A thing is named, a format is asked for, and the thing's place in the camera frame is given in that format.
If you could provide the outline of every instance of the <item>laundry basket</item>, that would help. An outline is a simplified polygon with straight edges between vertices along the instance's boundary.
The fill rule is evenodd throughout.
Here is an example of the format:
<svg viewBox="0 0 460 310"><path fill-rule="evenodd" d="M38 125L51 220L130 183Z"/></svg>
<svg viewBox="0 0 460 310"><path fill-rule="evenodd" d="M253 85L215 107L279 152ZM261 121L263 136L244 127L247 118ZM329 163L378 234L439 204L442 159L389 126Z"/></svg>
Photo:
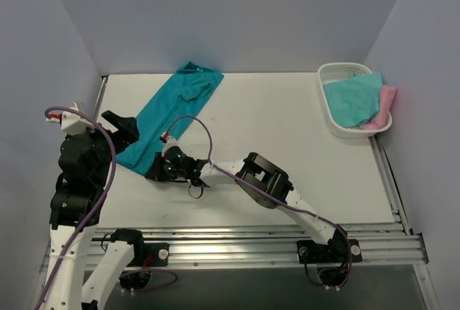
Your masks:
<svg viewBox="0 0 460 310"><path fill-rule="evenodd" d="M329 130L331 130L331 132L337 137L344 137L349 139L371 137L378 132L384 132L391 127L391 114L388 115L388 123L386 126L381 129L372 130L361 130L358 127L343 128L334 121L334 118L332 118L331 110L329 109L323 85L325 83L345 80L347 78L351 78L352 76L370 73L371 70L368 67L358 63L328 63L322 65L318 69L318 87L321 106L323 107L323 113L326 118Z"/></svg>

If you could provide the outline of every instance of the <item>gray wall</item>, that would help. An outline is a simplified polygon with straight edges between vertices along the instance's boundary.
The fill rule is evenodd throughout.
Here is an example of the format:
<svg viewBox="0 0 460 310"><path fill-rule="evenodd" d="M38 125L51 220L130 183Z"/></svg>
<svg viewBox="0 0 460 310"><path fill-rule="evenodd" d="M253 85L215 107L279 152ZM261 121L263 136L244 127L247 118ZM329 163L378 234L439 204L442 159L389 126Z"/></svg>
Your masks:
<svg viewBox="0 0 460 310"><path fill-rule="evenodd" d="M99 71L316 71L364 62L396 0L61 0Z"/></svg>
<svg viewBox="0 0 460 310"><path fill-rule="evenodd" d="M59 126L45 108L82 100L100 78L59 0L0 0L0 307L25 309L49 239Z"/></svg>
<svg viewBox="0 0 460 310"><path fill-rule="evenodd" d="M460 0L398 0L367 65L399 88L383 137L443 309L460 304Z"/></svg>

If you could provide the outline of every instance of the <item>teal cloth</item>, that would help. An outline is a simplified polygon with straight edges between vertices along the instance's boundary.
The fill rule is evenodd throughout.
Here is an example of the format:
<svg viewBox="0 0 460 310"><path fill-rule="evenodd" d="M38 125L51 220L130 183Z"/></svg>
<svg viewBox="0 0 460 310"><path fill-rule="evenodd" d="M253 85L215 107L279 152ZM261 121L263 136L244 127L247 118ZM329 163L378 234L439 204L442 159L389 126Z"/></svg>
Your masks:
<svg viewBox="0 0 460 310"><path fill-rule="evenodd" d="M371 73L327 83L324 93L332 117L344 128L365 124L374 118L380 109L382 74Z"/></svg>
<svg viewBox="0 0 460 310"><path fill-rule="evenodd" d="M160 135L179 116L198 115L223 78L220 71L191 62L176 71L137 115L139 141L120 153L116 161L145 175L155 153L162 150ZM171 136L178 139L191 122L191 119L178 121L170 130Z"/></svg>

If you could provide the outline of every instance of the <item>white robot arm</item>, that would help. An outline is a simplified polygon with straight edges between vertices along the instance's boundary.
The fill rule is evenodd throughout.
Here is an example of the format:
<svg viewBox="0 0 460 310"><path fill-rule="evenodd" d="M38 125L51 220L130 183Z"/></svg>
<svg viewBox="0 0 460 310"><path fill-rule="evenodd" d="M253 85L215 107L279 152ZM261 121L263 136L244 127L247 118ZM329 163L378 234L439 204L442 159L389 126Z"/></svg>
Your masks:
<svg viewBox="0 0 460 310"><path fill-rule="evenodd" d="M318 219L316 211L293 187L289 176L261 155L251 152L247 158L234 162L209 163L187 156L178 146L174 137L163 139L165 146L157 153L146 174L154 181L188 181L192 186L214 187L219 184L240 186L260 206L279 209L299 224L317 244L327 245L333 237L333 225ZM310 214L300 213L281 206L261 196L254 188L275 198L281 204L302 209Z"/></svg>

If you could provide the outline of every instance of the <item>purple cable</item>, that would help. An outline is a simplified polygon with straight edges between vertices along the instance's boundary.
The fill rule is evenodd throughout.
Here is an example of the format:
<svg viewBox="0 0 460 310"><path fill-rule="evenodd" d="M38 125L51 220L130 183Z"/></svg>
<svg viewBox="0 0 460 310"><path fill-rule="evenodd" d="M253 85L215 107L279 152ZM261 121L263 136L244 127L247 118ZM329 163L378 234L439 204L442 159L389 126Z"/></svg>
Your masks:
<svg viewBox="0 0 460 310"><path fill-rule="evenodd" d="M143 288L143 289L140 289L140 290L134 290L134 292L148 292L148 291L157 290L159 288L163 288L163 287L172 285L172 284L174 284L175 282L177 282L179 280L179 275L177 275L172 270L159 269L159 268L143 268L143 269L138 269L138 270L132 270L132 271L125 272L125 273L121 274L120 278L123 278L123 277L128 276L128 275L132 275L132 274L142 273L142 272L155 272L155 273L170 274L170 275L174 276L174 279L172 279L171 281L168 281L166 283L161 283L160 285L154 285L154 286Z"/></svg>
<svg viewBox="0 0 460 310"><path fill-rule="evenodd" d="M348 240L348 237L346 236L346 233L345 231L338 225L338 224L335 224L333 223L331 220L329 219L326 219L320 215L317 215L317 214L314 214L313 212L311 211L307 211L306 209L299 209L299 208L295 208L295 207L292 207L292 206L289 206L287 204L285 204L284 202L281 202L280 200L276 199L275 197L269 195L268 193L266 193L265 191L263 190L260 190L259 188L257 188L256 186L253 186L251 183L249 182L246 182L244 179L241 179L233 174L231 174L230 172L227 172L225 171L224 169L218 167L216 164L214 164L212 161L211 161L211 153L213 151L213 138L211 136L211 133L209 132L209 129L207 128L207 126L198 118L196 118L195 116L191 116L191 115L185 115L185 116L181 116L181 117L178 117L177 119L175 119L171 125L167 128L167 133L169 133L170 129L173 127L173 125L181 120L181 119L184 119L184 118L191 118L191 119L194 119L196 120L198 123L201 124L201 126L205 129L206 131L206 134L208 135L208 139L209 139L209 152L208 152L208 162L209 164L211 164L216 170L222 172L224 175L227 175L228 177L230 178L233 178L236 182L238 183L243 183L245 186L248 186L250 187L252 190L256 191L258 194L260 194L260 196L263 196L265 197L266 199L272 201L272 202L275 202L276 204L282 206L282 207L285 207L286 209L289 209L291 211L295 211L297 213L305 213L305 214L308 214L308 215L311 215L319 220L321 220L322 222L325 222L327 224L330 224L331 226L333 226L345 239L345 242L346 242L346 247L347 247L347 250L348 250L348 270L347 270L347 274L346 274L346 277L345 279L337 286L339 288L345 286L345 284L348 282L349 280L349 274L351 272L351 264L353 263L353 257L352 257L352 254L351 254L351 245L350 245L350 241ZM321 275L323 272L327 271L327 270L335 270L337 269L336 267L327 267L327 268L322 268L321 271L318 273L318 275Z"/></svg>
<svg viewBox="0 0 460 310"><path fill-rule="evenodd" d="M78 233L80 233L84 228L85 228L85 225L88 223L88 221L90 220L90 218L102 207L102 205L104 204L104 201L107 197L107 193L109 192L109 189L112 185L112 183L114 182L114 177L115 177L115 169L116 169L116 152L115 152L115 146L114 146L114 143L112 142L109 134L107 134L107 132L105 131L105 129L98 123L96 122L95 119L89 117L88 115L86 114L83 114L79 111L76 111L74 109L70 109L68 107L65 107L65 106L51 106L51 107L48 107L46 110L45 110L45 116L47 118L50 118L50 112L51 111L66 111L66 112L70 112L72 114L76 114L77 116L80 116L81 118L83 119L86 119L88 122L90 122L97 130L99 130L101 132L101 134L106 138L107 140L107 143L109 144L109 149L110 149L110 154L111 154L111 171L110 171L110 176L109 176L109 179L107 180L107 184L106 184L106 187L105 189L103 190L103 193L101 194L101 197L99 198L99 200L94 204L94 207L88 212L88 214L83 218L83 220L81 221L81 223L75 228L75 231L74 233L72 233L72 235L69 237L68 241L65 243L64 245L64 248L62 249L62 251L60 252L59 256L60 258L57 259L56 263L55 263L55 266L54 268L52 269L51 271L51 274L50 274L50 277L48 278L46 284L45 284L45 287L43 288L43 291L42 293L40 294L40 297L38 298L38 302L37 302L37 305L34 307L34 310L39 310L40 307L42 306L42 304L44 303L45 301L45 298L46 298L46 295L48 293L48 291L50 290L51 288L51 285L52 285L52 282L54 281L56 275L58 274L58 270L59 270L59 267L60 265L62 264L63 262L63 259L62 257L65 256L66 252L68 251L70 245L72 244L73 240L77 237Z"/></svg>

